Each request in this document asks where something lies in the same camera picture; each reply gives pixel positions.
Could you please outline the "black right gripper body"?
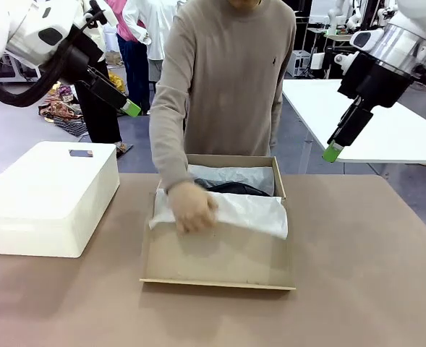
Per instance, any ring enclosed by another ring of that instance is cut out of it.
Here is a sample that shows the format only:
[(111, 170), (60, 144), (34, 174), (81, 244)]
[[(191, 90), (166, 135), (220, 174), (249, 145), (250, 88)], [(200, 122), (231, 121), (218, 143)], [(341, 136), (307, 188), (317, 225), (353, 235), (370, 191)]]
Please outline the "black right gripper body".
[(368, 108), (391, 108), (411, 83), (410, 75), (359, 52), (344, 73), (338, 92), (352, 100), (361, 98)]

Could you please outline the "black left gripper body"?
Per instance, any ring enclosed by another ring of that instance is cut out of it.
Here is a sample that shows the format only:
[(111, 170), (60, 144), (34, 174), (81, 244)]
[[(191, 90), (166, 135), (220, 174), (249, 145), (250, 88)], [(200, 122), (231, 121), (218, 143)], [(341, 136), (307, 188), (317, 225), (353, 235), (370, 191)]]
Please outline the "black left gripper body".
[(62, 82), (88, 81), (92, 76), (90, 69), (103, 55), (97, 44), (76, 25), (61, 42), (61, 52), (65, 56)]

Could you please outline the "person's right hand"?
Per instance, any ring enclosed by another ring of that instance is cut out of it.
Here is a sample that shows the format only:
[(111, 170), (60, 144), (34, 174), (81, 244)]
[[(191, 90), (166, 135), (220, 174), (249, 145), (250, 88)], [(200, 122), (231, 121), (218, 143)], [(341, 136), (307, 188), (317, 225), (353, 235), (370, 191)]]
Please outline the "person's right hand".
[(183, 234), (203, 231), (216, 224), (216, 201), (195, 183), (176, 184), (168, 191), (168, 199), (176, 226)]

